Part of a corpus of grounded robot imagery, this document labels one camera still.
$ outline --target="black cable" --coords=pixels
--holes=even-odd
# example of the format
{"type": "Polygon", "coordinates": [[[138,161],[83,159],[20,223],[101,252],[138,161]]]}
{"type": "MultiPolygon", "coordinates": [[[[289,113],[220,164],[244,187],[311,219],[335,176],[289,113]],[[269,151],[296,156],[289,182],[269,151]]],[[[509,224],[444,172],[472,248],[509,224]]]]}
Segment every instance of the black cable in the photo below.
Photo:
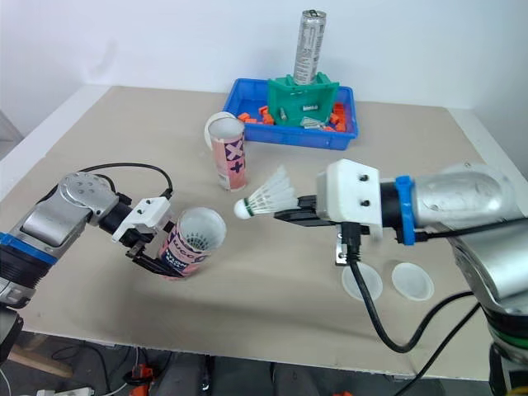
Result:
{"type": "Polygon", "coordinates": [[[519,219],[510,219],[510,220],[499,221],[498,223],[476,225],[474,227],[468,227],[466,229],[453,229],[450,231],[445,231],[445,232],[440,232],[440,233],[421,232],[421,233],[417,233],[417,239],[420,239],[420,242],[424,242],[424,241],[427,241],[428,239],[434,239],[434,238],[459,237],[462,235],[467,235],[469,233],[482,233],[483,231],[489,231],[491,229],[499,229],[507,225],[522,223],[527,220],[528,220],[528,217],[520,217],[519,219]]]}
{"type": "Polygon", "coordinates": [[[130,349],[131,349],[131,346],[127,346],[126,347],[126,353],[125,353],[125,356],[123,357],[123,359],[121,359],[121,361],[119,362],[119,364],[114,367],[111,371],[110,371],[110,374],[108,375],[108,378],[110,379],[110,381],[112,380],[112,377],[114,376],[114,374],[123,366],[124,363],[126,363],[126,361],[128,360],[129,358],[129,355],[130,355],[130,349]]]}
{"type": "Polygon", "coordinates": [[[84,169],[81,169],[80,172],[92,172],[99,169],[107,169],[109,167],[145,167],[147,169],[153,169],[156,172],[160,172],[167,180],[168,185],[168,188],[162,192],[160,196],[164,196],[169,199],[172,195],[173,188],[171,178],[160,167],[155,167],[154,165],[150,165],[148,163],[102,163],[101,165],[94,165],[93,167],[85,167],[84,169]]]}
{"type": "Polygon", "coordinates": [[[110,179],[107,175],[101,175],[100,173],[96,173],[96,176],[105,179],[108,182],[112,192],[116,192],[116,184],[114,184],[112,179],[110,179]]]}
{"type": "Polygon", "coordinates": [[[109,380],[109,377],[108,377],[108,369],[106,368],[106,362],[105,362],[105,358],[103,357],[103,355],[99,352],[98,349],[96,349],[94,346],[91,346],[91,345],[87,345],[86,343],[83,343],[83,344],[80,344],[80,345],[73,345],[73,346],[66,346],[65,348],[61,348],[57,351],[55,351],[54,353],[51,354],[51,358],[55,361],[64,361],[64,360],[67,360],[67,359],[72,359],[74,358],[75,356],[78,355],[78,353],[80,352],[80,350],[82,348],[85,348],[85,349],[88,349],[88,350],[91,350],[91,351],[94,351],[97,353],[97,355],[99,356],[99,360],[101,361],[101,366],[102,366],[102,369],[103,369],[103,374],[105,376],[105,384],[106,384],[106,392],[107,393],[110,393],[110,380],[109,380]],[[61,352],[64,352],[64,351],[69,351],[69,350],[72,350],[74,348],[77,348],[77,351],[75,353],[73,353],[72,355],[70,356],[63,356],[63,357],[57,357],[57,354],[61,353],[61,352]]]}
{"type": "Polygon", "coordinates": [[[168,363],[171,361],[171,357],[172,357],[172,353],[174,352],[170,352],[167,356],[167,360],[165,361],[165,364],[163,364],[163,367],[161,368],[161,370],[159,371],[159,374],[158,375],[161,375],[168,367],[168,363]]]}
{"type": "Polygon", "coordinates": [[[479,310],[480,304],[477,303],[463,318],[460,320],[460,322],[449,332],[447,337],[444,338],[444,341],[437,347],[436,351],[432,354],[432,356],[429,358],[427,363],[422,367],[422,369],[416,374],[416,376],[403,386],[394,396],[401,396],[405,392],[407,392],[410,388],[412,388],[421,377],[423,377],[427,370],[432,366],[432,364],[435,362],[436,358],[441,354],[441,352],[444,350],[444,348],[447,346],[447,344],[451,341],[451,339],[455,336],[455,334],[471,319],[473,315],[479,310]]]}
{"type": "Polygon", "coordinates": [[[143,358],[145,359],[145,365],[150,365],[149,364],[149,355],[147,355],[147,352],[145,350],[145,348],[140,348],[139,351],[141,352],[141,355],[143,355],[143,358]]]}
{"type": "Polygon", "coordinates": [[[463,297],[468,297],[470,295],[473,295],[473,292],[471,291],[464,291],[462,293],[451,295],[443,299],[440,303],[435,305],[427,313],[427,315],[422,319],[422,321],[418,325],[416,331],[412,335],[409,342],[404,345],[399,345],[390,339],[389,335],[387,334],[383,325],[381,324],[380,317],[378,316],[378,311],[376,310],[374,302],[372,301],[372,297],[370,297],[369,289],[365,283],[365,280],[363,279],[363,275],[361,274],[359,267],[357,266],[357,262],[349,261],[348,255],[347,255],[346,261],[348,262],[348,265],[350,266],[352,270],[352,274],[354,275],[354,278],[356,278],[357,286],[361,292],[361,296],[363,297],[363,301],[365,302],[366,310],[370,316],[370,321],[372,322],[372,325],[374,326],[375,331],[378,333],[378,336],[381,339],[381,341],[383,341],[383,343],[387,347],[389,347],[390,349],[392,349],[393,351],[397,353],[407,353],[411,351],[418,344],[418,341],[420,341],[420,338],[422,337],[422,334],[425,331],[431,319],[433,319],[433,317],[442,308],[444,308],[446,305],[448,305],[449,303],[457,299],[461,299],[463,297]]]}

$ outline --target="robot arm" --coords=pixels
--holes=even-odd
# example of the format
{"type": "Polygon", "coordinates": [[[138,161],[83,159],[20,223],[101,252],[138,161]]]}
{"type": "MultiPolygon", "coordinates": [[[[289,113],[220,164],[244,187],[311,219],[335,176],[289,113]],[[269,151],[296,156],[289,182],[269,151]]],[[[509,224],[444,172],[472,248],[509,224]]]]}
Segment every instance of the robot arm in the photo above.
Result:
{"type": "Polygon", "coordinates": [[[110,233],[114,242],[130,248],[126,255],[143,268],[179,276],[144,254],[144,245],[159,230],[173,226],[167,197],[143,199],[134,208],[130,203],[130,198],[112,191],[97,175],[70,173],[9,233],[0,233],[0,364],[7,359],[23,325],[12,309],[30,302],[40,279],[72,246],[86,224],[98,226],[110,233]]]}
{"type": "Polygon", "coordinates": [[[398,242],[409,246],[448,238],[493,336],[493,392],[528,383],[528,221],[499,172],[466,163],[436,175],[381,181],[376,169],[341,160],[319,174],[316,196],[299,198],[299,209],[275,217],[346,227],[346,241],[341,233],[337,238],[337,265],[359,260],[361,235],[379,239],[382,227],[395,229],[398,242]]]}

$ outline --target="table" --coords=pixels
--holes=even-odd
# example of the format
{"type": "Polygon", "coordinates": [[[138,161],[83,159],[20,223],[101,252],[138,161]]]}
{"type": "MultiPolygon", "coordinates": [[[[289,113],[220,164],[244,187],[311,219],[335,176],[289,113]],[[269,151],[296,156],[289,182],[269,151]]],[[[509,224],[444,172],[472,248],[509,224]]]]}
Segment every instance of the table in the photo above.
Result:
{"type": "MultiPolygon", "coordinates": [[[[3,231],[65,173],[106,162],[152,163],[175,183],[176,213],[208,206],[228,227],[224,245],[201,272],[172,282],[136,266],[110,235],[87,226],[21,311],[26,329],[220,356],[417,372],[474,304],[473,298],[444,309],[418,346],[399,355],[379,341],[363,303],[343,290],[342,268],[333,265],[334,229],[305,229],[270,217],[242,221],[232,207],[280,164],[297,193],[306,195],[315,192],[316,174],[340,158],[377,167],[382,177],[418,176],[453,163],[482,161],[474,146],[446,109],[360,102],[361,135],[346,152],[248,142],[249,185],[228,193],[216,182],[203,140],[205,121],[225,98],[219,93],[112,87],[10,190],[0,203],[3,231]]],[[[165,189],[165,181],[149,170],[111,169],[106,174],[134,202],[165,189]]],[[[161,237],[151,243],[153,248],[161,237]]],[[[399,342],[409,339],[433,304],[468,289],[445,241],[404,247],[387,230],[380,245],[364,242],[362,257],[382,275],[384,292],[376,305],[388,333],[399,342]],[[392,286],[393,267],[407,261],[422,266],[433,279],[436,291],[429,301],[408,301],[392,286]]],[[[428,375],[487,379],[490,340],[478,313],[428,375]]]]}

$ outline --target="shuttlecock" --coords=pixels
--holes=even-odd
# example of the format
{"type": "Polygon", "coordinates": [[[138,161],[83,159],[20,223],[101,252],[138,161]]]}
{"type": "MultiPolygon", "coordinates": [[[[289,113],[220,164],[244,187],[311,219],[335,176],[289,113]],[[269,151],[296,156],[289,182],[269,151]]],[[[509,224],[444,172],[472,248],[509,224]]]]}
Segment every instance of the shuttlecock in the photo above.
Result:
{"type": "Polygon", "coordinates": [[[234,204],[234,213],[239,219],[249,219],[254,215],[297,208],[297,202],[286,170],[280,166],[275,174],[248,198],[238,200],[234,204]]]}

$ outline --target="metal bracket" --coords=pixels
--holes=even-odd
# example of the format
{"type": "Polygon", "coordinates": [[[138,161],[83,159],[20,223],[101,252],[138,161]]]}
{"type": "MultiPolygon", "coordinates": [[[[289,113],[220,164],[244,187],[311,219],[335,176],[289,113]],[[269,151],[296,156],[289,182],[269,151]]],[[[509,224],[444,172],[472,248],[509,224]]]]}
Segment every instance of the metal bracket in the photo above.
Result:
{"type": "Polygon", "coordinates": [[[342,244],[341,225],[336,225],[336,266],[347,266],[347,247],[342,244]]]}

